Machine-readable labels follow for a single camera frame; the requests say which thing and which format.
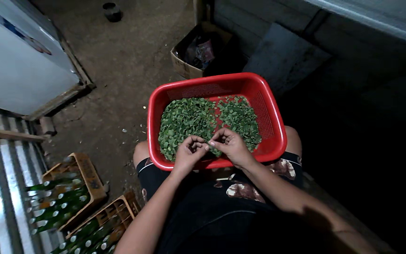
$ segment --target cardboard box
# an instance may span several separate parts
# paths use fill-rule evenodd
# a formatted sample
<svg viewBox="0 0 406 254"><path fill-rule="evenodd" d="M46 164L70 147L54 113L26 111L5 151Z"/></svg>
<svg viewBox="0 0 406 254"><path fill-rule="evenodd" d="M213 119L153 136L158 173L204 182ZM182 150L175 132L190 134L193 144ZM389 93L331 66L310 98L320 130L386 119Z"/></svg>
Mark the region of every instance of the cardboard box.
<svg viewBox="0 0 406 254"><path fill-rule="evenodd" d="M178 55L183 56L186 52L187 47L195 39L195 37L201 32L216 32L223 43L221 50L214 52L215 58L212 60L209 65L204 69L200 70L192 65L187 64L183 60L178 58ZM211 24L210 22L202 22L201 24L196 25L173 49L170 51L172 57L173 68L181 76L187 79L195 79L206 76L215 75L212 70L216 69L217 62L220 61L220 58L223 58L224 51L226 51L227 44L231 40L233 35L229 32L226 32L219 28L218 26Z"/></svg>

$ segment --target green leaves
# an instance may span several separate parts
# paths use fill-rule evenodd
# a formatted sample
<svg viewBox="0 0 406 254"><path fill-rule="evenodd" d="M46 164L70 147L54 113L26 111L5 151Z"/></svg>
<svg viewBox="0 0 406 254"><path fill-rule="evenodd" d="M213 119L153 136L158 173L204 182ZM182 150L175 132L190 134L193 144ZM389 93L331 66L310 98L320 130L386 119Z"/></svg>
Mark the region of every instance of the green leaves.
<svg viewBox="0 0 406 254"><path fill-rule="evenodd" d="M247 148L253 152L261 142L261 135L256 122L256 114L244 96L228 96L228 100L219 103L219 120L223 127L239 133Z"/></svg>
<svg viewBox="0 0 406 254"><path fill-rule="evenodd" d="M161 118L159 146L166 159L174 161L179 143L190 135L210 140L216 127L212 101L205 98L174 100Z"/></svg>
<svg viewBox="0 0 406 254"><path fill-rule="evenodd" d="M228 127L244 139L250 151L258 147L261 136L257 116L244 96L218 97L217 101L205 98L184 98L167 105L161 118L159 145L167 160L174 161L179 143L190 135L210 140L216 129ZM216 156L222 152L211 148Z"/></svg>

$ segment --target finger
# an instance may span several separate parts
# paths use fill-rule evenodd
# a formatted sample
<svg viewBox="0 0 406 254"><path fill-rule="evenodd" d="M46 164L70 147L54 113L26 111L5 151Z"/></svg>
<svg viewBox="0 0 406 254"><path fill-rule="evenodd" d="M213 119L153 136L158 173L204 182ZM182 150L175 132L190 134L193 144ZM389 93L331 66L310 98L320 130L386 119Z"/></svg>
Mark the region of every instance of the finger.
<svg viewBox="0 0 406 254"><path fill-rule="evenodd" d="M218 149L219 151L221 151L222 153L226 154L228 152L228 145L222 144L220 142L211 140L209 141L210 146L215 147L216 149Z"/></svg>
<svg viewBox="0 0 406 254"><path fill-rule="evenodd" d="M204 143L204 138L202 138L202 137L200 137L200 136L192 135L192 136L190 136L190 137L192 138L192 140L193 140L194 142Z"/></svg>
<svg viewBox="0 0 406 254"><path fill-rule="evenodd" d="M194 144L192 144L192 148L197 148L197 147L202 147L202 143L200 143L200 142L195 142Z"/></svg>
<svg viewBox="0 0 406 254"><path fill-rule="evenodd" d="M200 142L200 143L204 143L204 139L202 137L199 136L188 136L184 141L183 141L183 145L190 147L194 142Z"/></svg>
<svg viewBox="0 0 406 254"><path fill-rule="evenodd" d="M211 140L217 140L219 137L223 137L223 136L230 136L230 135L234 135L236 134L236 132L228 129L228 128L222 128L220 130L218 130L214 136L212 136Z"/></svg>
<svg viewBox="0 0 406 254"><path fill-rule="evenodd" d="M195 161L201 159L209 151L209 146L207 144L202 144L202 147L198 147L192 157Z"/></svg>

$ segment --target corrugated metal sheet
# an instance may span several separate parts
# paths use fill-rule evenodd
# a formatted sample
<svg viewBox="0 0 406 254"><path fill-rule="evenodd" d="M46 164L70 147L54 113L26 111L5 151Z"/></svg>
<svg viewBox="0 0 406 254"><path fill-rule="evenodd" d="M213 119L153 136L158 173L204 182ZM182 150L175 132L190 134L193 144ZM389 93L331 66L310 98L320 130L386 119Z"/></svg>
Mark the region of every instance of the corrugated metal sheet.
<svg viewBox="0 0 406 254"><path fill-rule="evenodd" d="M29 122L0 111L0 129L31 133ZM38 144L0 139L0 253L49 253L62 242L60 233L31 235L25 186L41 182L47 167Z"/></svg>

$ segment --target concrete floor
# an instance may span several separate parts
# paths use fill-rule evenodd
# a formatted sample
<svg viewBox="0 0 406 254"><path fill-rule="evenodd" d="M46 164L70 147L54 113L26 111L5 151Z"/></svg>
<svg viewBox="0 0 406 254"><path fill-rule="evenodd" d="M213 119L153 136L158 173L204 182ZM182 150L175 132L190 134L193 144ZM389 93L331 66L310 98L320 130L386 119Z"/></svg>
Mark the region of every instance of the concrete floor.
<svg viewBox="0 0 406 254"><path fill-rule="evenodd" d="M118 0L124 16L117 23L104 17L104 0L33 2L97 86L53 116L57 135L43 144L49 165L86 153L102 181L110 182L108 201L133 189L143 204L132 164L136 143L146 139L143 107L156 87L182 79L169 52L194 26L192 1Z"/></svg>

